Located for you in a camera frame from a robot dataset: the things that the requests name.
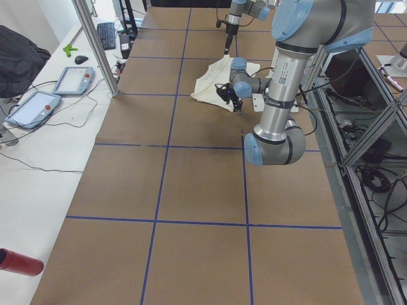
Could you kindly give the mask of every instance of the device screen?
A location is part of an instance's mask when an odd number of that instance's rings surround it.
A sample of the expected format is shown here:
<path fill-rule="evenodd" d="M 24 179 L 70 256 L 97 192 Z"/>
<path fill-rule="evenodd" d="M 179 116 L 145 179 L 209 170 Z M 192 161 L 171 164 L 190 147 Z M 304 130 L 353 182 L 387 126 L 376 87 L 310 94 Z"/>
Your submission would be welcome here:
<path fill-rule="evenodd" d="M 54 99 L 55 97 L 51 95 L 37 92 L 28 101 L 17 108 L 10 118 L 19 125 L 28 125 L 45 109 L 45 105 L 49 105 Z"/>
<path fill-rule="evenodd" d="M 57 88 L 58 92 L 77 92 L 88 69 L 69 68 Z"/>

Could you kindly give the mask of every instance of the red can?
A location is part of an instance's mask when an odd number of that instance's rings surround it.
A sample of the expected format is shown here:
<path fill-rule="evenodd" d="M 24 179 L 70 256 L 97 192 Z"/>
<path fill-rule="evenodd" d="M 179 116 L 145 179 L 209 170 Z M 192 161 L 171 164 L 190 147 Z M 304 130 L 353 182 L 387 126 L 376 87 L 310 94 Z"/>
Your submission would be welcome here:
<path fill-rule="evenodd" d="M 0 270 L 21 275 L 36 276 L 44 269 L 44 263 L 7 249 L 0 249 Z"/>

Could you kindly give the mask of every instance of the white cloth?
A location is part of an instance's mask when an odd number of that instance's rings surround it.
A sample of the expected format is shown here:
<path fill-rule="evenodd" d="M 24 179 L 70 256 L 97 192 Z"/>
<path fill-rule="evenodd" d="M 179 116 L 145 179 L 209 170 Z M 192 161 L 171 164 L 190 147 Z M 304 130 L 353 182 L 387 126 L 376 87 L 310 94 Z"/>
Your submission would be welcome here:
<path fill-rule="evenodd" d="M 233 58 L 229 55 L 225 55 L 221 60 L 209 65 L 208 71 L 195 83 L 195 91 L 191 94 L 191 97 L 200 102 L 205 102 L 213 105 L 220 106 L 233 112 L 233 104 L 230 102 L 226 105 L 226 102 L 221 99 L 216 93 L 215 84 L 226 84 L 229 82 L 230 65 Z M 260 69 L 259 64 L 251 62 L 247 63 L 247 73 L 249 75 L 255 73 Z"/>

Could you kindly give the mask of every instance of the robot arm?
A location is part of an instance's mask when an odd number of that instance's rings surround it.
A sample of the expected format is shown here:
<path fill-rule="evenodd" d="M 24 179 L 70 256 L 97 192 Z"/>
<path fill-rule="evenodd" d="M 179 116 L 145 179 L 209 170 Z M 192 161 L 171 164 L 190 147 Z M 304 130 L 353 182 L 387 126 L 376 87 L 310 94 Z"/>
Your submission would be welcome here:
<path fill-rule="evenodd" d="M 282 1 L 273 20 L 272 36 L 279 54 L 273 79 L 264 94 L 265 109 L 254 132 L 245 136 L 245 155 L 250 163 L 283 165 L 302 157 L 305 137 L 290 117 L 290 109 L 308 59 L 320 44 L 326 46 L 327 52 L 338 52 L 368 43 L 373 35 L 375 3 L 375 0 Z M 242 82 L 246 85 L 232 82 L 239 98 L 247 97 L 248 88 L 257 86 L 253 81 Z"/>
<path fill-rule="evenodd" d="M 230 45 L 233 41 L 234 35 L 237 35 L 237 31 L 240 26 L 240 19 L 243 14 L 252 16 L 261 21 L 267 19 L 270 9 L 263 1 L 254 2 L 252 0 L 232 0 L 230 6 L 230 12 L 227 20 L 218 20 L 216 27 L 221 27 L 221 24 L 226 24 L 226 44 L 224 46 L 224 54 L 229 53 Z"/>

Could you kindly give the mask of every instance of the white electronic device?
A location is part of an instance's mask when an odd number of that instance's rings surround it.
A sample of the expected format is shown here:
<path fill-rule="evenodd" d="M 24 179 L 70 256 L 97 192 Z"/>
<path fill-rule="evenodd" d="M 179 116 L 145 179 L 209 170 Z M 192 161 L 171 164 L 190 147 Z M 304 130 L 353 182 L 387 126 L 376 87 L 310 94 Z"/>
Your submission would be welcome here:
<path fill-rule="evenodd" d="M 35 91 L 4 120 L 11 125 L 33 129 L 45 122 L 60 102 L 59 95 Z"/>
<path fill-rule="evenodd" d="M 92 67 L 65 67 L 52 93 L 61 96 L 82 95 L 89 89 L 94 74 Z"/>

